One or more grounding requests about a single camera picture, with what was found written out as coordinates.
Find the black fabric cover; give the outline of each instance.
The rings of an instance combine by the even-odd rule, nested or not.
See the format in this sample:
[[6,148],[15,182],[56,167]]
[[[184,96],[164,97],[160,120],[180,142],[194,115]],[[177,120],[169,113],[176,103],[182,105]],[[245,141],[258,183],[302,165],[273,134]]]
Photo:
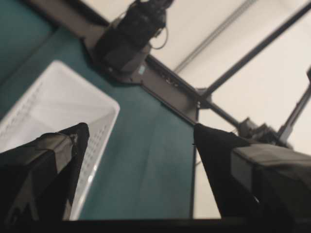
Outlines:
[[257,216],[258,202],[230,172],[232,149],[247,147],[250,143],[233,133],[202,124],[194,127],[194,143],[200,153],[221,216]]

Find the teal table surface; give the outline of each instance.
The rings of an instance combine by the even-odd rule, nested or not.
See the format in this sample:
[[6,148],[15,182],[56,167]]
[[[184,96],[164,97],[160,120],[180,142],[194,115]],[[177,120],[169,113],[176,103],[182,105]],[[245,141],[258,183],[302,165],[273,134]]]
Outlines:
[[18,0],[0,1],[0,118],[54,60],[120,105],[80,219],[190,218],[191,125],[139,86],[92,67],[81,43]]

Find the white wall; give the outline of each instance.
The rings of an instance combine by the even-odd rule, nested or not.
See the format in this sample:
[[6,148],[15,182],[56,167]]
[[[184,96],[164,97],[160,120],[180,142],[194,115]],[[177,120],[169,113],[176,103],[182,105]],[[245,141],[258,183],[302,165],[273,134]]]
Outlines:
[[[84,0],[109,20],[126,10],[132,0]],[[174,69],[243,0],[176,0],[168,10],[170,38],[156,56]],[[207,87],[307,0],[258,0],[180,76],[195,87]],[[165,34],[152,40],[161,45]],[[311,13],[241,69],[213,94],[213,100],[237,120],[250,117],[278,130],[309,83],[311,66]],[[311,154],[311,103],[295,125],[290,142]],[[200,111],[200,122],[232,131],[234,128],[210,110]],[[194,216],[220,217],[202,164],[197,166]]]

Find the white plastic crate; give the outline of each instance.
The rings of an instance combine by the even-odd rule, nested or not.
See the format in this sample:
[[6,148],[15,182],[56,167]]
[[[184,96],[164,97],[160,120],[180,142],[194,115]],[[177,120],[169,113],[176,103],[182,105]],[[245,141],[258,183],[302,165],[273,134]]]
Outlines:
[[79,217],[96,169],[116,122],[116,101],[59,61],[52,62],[0,122],[0,152],[80,122],[90,138],[70,219]]

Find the cable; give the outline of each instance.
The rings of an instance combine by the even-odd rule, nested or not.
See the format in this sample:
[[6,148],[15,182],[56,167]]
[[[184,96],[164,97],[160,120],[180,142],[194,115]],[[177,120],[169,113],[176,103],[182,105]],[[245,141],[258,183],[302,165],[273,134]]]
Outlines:
[[164,41],[164,44],[163,44],[162,46],[160,46],[160,47],[157,47],[157,48],[155,48],[155,47],[153,47],[153,46],[151,45],[151,48],[153,48],[154,50],[160,50],[160,49],[162,49],[162,48],[166,45],[167,41],[169,40],[169,30],[168,30],[167,26],[165,26],[164,29],[165,29],[165,31],[166,31],[166,39],[165,39],[165,41]]

